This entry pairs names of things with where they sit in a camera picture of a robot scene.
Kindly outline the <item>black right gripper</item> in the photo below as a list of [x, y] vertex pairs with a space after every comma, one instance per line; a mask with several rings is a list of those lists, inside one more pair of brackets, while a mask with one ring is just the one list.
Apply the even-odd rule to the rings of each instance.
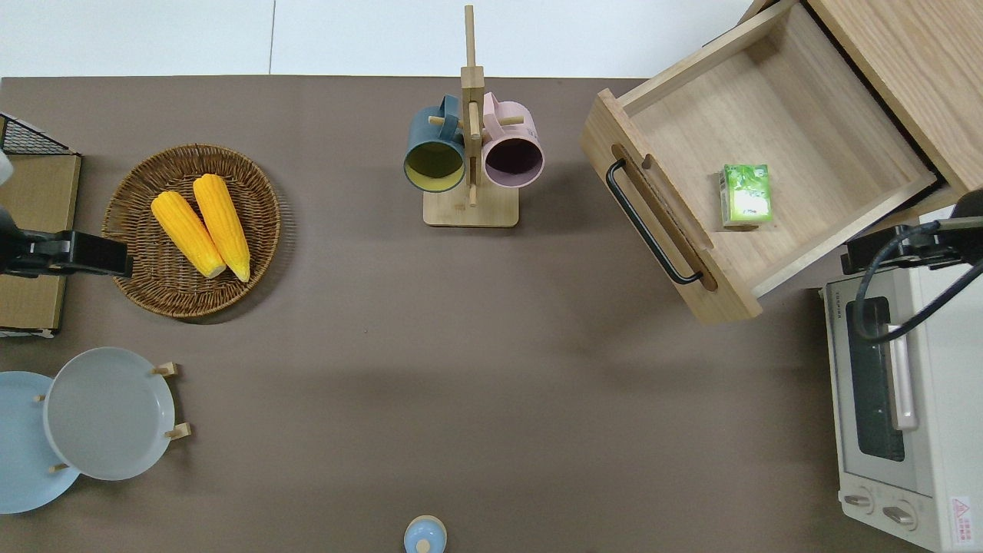
[[[963, 195], [951, 213], [951, 218], [970, 217], [982, 217], [982, 189]], [[871, 267], [875, 272], [881, 272], [894, 267], [932, 265], [943, 256], [941, 245], [959, 263], [975, 265], [981, 262], [981, 225], [969, 230], [940, 230], [941, 224], [931, 221], [918, 227], [923, 227], [924, 231], [908, 235], [907, 232], [917, 227], [899, 224], [850, 239], [846, 242], [845, 253], [840, 256], [842, 273], [860, 274]]]

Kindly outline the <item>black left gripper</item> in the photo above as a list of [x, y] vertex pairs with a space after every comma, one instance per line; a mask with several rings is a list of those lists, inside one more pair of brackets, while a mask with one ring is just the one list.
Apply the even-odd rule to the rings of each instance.
[[[22, 257], [22, 266], [15, 260]], [[132, 277], [134, 258], [127, 244], [102, 236], [65, 230], [58, 240], [35, 242], [1, 207], [1, 273], [10, 276], [66, 276], [71, 272]]]

